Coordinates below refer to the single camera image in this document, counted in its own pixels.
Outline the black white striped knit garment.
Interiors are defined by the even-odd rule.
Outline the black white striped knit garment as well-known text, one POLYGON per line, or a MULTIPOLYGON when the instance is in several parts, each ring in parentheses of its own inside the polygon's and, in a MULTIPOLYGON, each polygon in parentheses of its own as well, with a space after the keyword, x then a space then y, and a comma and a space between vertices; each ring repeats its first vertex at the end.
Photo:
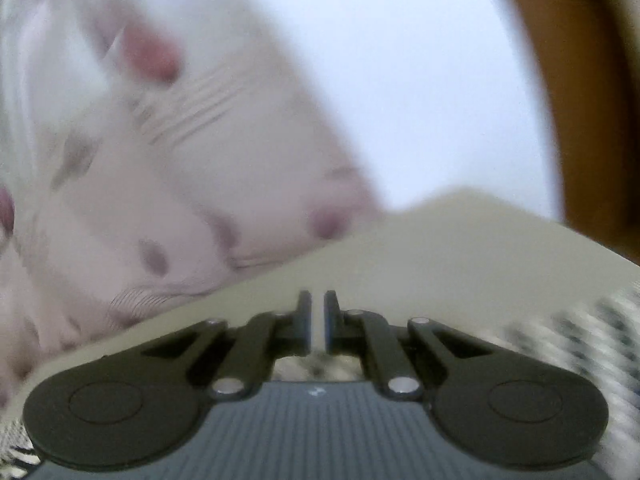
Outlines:
POLYGON ((435 429, 420 406, 378 393, 356 356, 281 356, 254 396, 215 405, 168 454, 123 470, 42 457, 23 412, 1 431, 6 479, 634 479, 639 474, 639 293, 479 336, 593 382, 608 426, 590 460, 551 470, 486 464, 435 429))

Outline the pink floral curtain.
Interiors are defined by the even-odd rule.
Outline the pink floral curtain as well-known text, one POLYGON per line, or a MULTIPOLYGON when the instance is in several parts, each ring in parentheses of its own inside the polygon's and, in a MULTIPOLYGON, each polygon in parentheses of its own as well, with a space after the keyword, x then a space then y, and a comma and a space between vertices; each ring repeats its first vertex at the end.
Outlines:
POLYGON ((250 0, 1 0, 3 403, 382 211, 250 0))

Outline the brown wooden door frame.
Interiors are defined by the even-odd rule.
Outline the brown wooden door frame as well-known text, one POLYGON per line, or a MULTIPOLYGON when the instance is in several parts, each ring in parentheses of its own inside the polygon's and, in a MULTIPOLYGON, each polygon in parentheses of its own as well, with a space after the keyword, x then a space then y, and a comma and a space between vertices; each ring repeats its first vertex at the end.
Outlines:
POLYGON ((514 0, 544 80, 564 221, 639 259, 639 81, 613 0, 514 0))

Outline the beige fabric cushion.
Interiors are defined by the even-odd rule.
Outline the beige fabric cushion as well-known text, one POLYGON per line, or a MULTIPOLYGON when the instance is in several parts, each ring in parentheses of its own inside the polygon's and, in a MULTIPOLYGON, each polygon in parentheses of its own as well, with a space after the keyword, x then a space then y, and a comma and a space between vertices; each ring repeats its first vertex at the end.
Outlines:
POLYGON ((556 224, 461 191, 375 231, 182 308, 59 365, 54 374, 207 320, 242 326, 311 296, 311 349, 324 348, 323 298, 383 315, 395 326, 424 316, 475 337, 637 289, 639 270, 556 224))

